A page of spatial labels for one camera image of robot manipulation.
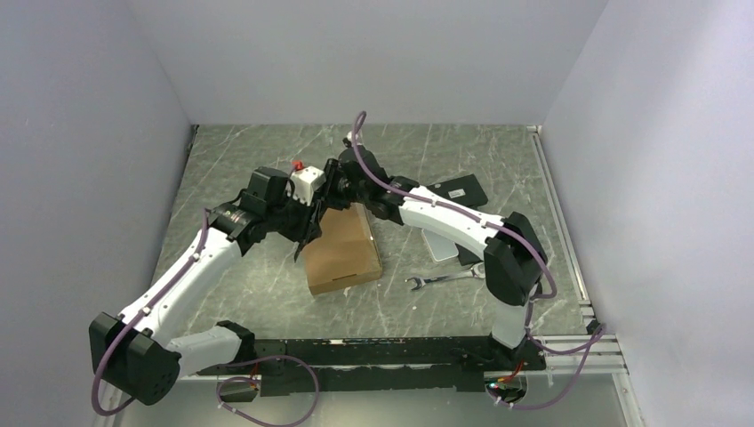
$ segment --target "white wall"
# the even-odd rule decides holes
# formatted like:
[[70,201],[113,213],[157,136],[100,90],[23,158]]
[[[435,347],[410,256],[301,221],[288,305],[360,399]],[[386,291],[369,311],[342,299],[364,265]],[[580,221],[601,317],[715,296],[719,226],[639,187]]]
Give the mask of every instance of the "white wall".
[[200,124],[539,124],[606,3],[129,1]]
[[650,426],[754,423],[754,4],[611,0],[544,124]]
[[149,285],[188,138],[125,2],[3,2],[3,426],[91,425],[89,323]]

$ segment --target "robotic arm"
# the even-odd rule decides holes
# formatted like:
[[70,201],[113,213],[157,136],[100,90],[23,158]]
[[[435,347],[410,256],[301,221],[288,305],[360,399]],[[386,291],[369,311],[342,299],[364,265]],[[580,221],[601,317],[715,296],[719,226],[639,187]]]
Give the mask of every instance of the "robotic arm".
[[325,211],[351,203],[363,204],[381,220],[431,230],[483,259],[486,286],[499,301],[492,337],[516,358],[542,270],[531,248],[511,235],[522,237],[539,261],[546,261],[529,221],[520,213],[502,218],[473,211],[414,180],[389,176],[373,153],[348,138],[343,141],[346,149],[324,170],[301,164],[290,173],[257,168],[236,200],[205,213],[205,225],[191,246],[144,295],[116,317],[101,313],[89,327],[96,380],[152,405],[184,375],[255,359],[254,334],[240,325],[223,321],[203,333],[174,338],[177,327],[223,271],[268,233],[297,242],[298,257],[321,235]]

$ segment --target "gray wall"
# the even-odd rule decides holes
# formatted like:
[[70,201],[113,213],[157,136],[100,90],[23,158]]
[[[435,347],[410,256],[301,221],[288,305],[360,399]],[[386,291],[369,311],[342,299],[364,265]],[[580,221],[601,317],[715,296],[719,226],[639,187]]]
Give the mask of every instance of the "gray wall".
[[90,425],[87,327],[148,286],[189,121],[125,2],[0,7],[0,414]]
[[606,4],[129,1],[200,124],[540,124]]
[[754,4],[611,0],[544,124],[649,425],[751,425]]

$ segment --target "brown box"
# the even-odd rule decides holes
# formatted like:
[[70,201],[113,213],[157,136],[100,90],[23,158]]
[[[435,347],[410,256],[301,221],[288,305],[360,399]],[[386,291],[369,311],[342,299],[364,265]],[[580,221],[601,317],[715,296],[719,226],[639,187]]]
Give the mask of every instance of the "brown box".
[[328,209],[320,222],[322,237],[304,247],[304,268],[312,295],[377,280],[382,263],[366,210]]

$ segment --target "marble table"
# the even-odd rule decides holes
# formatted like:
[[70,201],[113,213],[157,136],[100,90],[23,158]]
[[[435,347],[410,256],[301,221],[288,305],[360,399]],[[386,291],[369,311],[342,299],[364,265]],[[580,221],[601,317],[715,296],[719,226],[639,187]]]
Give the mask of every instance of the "marble table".
[[[348,125],[202,125],[172,209],[155,279],[189,245],[200,208],[233,198],[257,166],[287,170],[292,160],[324,167],[337,157]],[[537,302],[534,332],[584,334],[569,273],[531,140],[525,126],[374,125],[364,141],[390,174],[423,184],[474,173],[489,197],[480,210],[526,215],[539,233],[558,283],[558,297]],[[404,279],[458,270],[456,260],[435,264],[421,231],[373,218],[382,278],[312,296],[295,245],[269,235],[229,269],[190,316],[185,334],[223,319],[258,338],[401,337],[489,334],[494,298],[484,281],[462,279],[411,292]]]

